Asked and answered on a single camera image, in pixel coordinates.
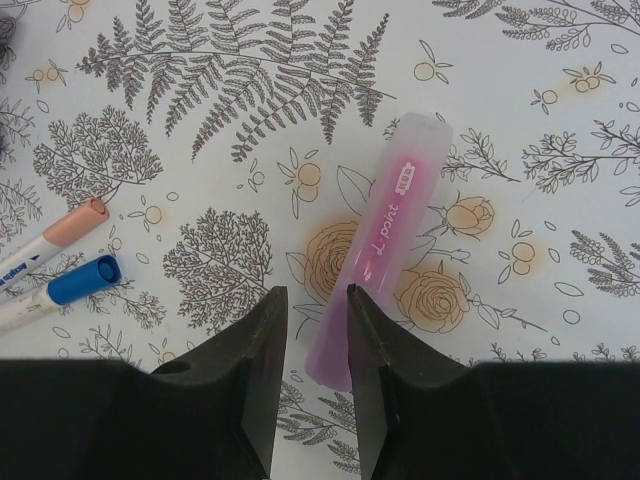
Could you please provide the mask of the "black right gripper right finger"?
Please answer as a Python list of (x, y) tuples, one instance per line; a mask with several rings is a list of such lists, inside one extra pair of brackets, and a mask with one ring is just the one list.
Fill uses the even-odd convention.
[(634, 363), (485, 362), (466, 367), (348, 299), (365, 479), (635, 479)]

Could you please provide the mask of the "blue cap white marker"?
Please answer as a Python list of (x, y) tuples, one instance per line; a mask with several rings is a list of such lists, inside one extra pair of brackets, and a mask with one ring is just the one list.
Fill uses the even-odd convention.
[(112, 287), (120, 280), (121, 270), (117, 259), (112, 255), (100, 256), (3, 303), (1, 334), (7, 334), (54, 310)]

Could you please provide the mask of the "floral patterned table mat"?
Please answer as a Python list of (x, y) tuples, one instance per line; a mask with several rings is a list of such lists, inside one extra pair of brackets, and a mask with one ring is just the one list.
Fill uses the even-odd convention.
[(468, 366), (637, 362), (635, 1), (3, 2), (1, 253), (110, 217), (1, 297), (123, 280), (2, 356), (152, 370), (283, 285), (273, 475), (358, 478), (352, 398), (303, 365), (409, 112), (454, 136), (390, 316)]

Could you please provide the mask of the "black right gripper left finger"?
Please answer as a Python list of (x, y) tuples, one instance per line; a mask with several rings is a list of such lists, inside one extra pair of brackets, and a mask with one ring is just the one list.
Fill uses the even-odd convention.
[(5, 479), (266, 479), (288, 295), (150, 373), (115, 360), (1, 364)]

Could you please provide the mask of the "peach cap white marker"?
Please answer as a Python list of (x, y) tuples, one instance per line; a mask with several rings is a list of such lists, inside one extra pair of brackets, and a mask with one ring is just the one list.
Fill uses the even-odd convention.
[(1, 261), (1, 291), (70, 247), (109, 218), (105, 203), (93, 197)]

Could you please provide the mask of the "light pink highlighter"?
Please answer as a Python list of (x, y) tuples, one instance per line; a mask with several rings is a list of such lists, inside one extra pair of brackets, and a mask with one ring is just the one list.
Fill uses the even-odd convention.
[(398, 283), (452, 144), (452, 127), (435, 117), (402, 116), (383, 150), (375, 182), (305, 361), (315, 382), (352, 389), (347, 287), (356, 284), (381, 307)]

